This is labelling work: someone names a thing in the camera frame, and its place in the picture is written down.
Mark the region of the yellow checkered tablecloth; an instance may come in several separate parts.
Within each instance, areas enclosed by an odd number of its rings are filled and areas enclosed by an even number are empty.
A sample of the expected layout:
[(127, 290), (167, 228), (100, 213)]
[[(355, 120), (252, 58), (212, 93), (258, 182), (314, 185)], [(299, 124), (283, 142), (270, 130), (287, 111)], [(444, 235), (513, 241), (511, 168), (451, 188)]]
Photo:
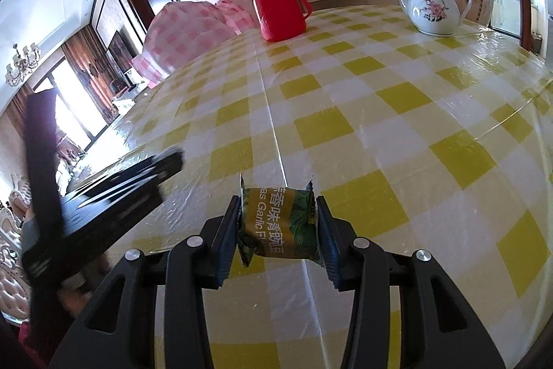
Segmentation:
[(420, 34), (397, 7), (251, 30), (145, 94), (88, 151), (86, 177), (177, 146), (164, 202), (112, 246), (168, 249), (242, 186), (313, 184), (382, 248), (440, 262), (514, 367), (552, 312), (552, 67), (465, 24)]

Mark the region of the white floral teapot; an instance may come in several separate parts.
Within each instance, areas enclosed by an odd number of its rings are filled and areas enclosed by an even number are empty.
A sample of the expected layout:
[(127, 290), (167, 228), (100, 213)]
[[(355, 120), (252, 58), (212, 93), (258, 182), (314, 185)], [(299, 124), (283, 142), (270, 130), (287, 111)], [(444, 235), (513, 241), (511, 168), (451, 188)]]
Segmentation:
[(399, 0), (399, 4), (419, 32), (450, 37), (465, 20), (473, 1), (468, 0), (462, 11), (456, 0)]

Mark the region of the wall television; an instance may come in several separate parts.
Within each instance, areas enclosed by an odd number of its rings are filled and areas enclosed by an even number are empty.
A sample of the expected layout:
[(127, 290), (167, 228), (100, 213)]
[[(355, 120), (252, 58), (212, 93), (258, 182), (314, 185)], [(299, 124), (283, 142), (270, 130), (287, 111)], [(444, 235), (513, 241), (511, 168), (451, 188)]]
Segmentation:
[(118, 31), (114, 32), (108, 50), (123, 72), (131, 69), (131, 60), (134, 58), (135, 54), (132, 53), (132, 50)]

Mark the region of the crystal chandelier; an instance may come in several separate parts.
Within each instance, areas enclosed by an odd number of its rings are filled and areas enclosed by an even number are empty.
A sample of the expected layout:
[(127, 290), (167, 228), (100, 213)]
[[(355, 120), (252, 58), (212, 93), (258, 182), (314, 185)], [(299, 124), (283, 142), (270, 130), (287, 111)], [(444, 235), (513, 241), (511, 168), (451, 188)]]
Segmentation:
[(22, 49), (14, 44), (13, 49), (15, 54), (12, 57), (12, 63), (6, 66), (6, 83), (11, 87), (17, 87), (39, 66), (41, 49), (36, 43)]

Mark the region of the pink checkered chair cover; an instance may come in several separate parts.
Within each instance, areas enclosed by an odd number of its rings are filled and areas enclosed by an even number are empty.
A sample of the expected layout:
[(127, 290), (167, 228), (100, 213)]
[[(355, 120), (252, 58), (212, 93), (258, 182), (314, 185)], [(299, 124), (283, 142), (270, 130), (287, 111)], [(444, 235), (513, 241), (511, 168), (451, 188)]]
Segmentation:
[(154, 16), (132, 67), (153, 88), (225, 41), (256, 27), (249, 13), (229, 0), (171, 2)]

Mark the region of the green garlic pea packet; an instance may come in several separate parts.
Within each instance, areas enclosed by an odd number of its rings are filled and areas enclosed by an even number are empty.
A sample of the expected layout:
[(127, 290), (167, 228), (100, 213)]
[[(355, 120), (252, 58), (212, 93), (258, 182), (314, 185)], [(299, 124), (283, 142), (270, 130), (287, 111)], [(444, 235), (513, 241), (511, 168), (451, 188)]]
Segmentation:
[(303, 189), (241, 186), (237, 247), (247, 267), (255, 256), (321, 262), (313, 184)]

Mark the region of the white tv cabinet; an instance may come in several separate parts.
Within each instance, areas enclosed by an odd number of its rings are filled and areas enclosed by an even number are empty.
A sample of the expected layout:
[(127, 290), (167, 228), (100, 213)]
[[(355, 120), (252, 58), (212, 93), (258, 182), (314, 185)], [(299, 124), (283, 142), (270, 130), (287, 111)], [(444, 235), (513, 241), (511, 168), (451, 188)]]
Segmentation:
[(116, 107), (118, 114), (125, 115), (135, 105), (135, 99), (146, 87), (146, 83), (139, 83), (134, 88), (125, 90), (112, 99), (112, 105)]

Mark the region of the red thermos jug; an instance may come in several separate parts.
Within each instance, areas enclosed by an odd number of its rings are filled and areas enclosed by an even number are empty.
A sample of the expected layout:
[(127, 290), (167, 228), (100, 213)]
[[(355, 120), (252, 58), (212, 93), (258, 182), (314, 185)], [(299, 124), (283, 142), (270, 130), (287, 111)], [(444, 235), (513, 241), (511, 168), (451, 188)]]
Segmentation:
[(307, 30), (312, 13), (307, 0), (252, 0), (262, 37), (268, 42), (284, 41)]

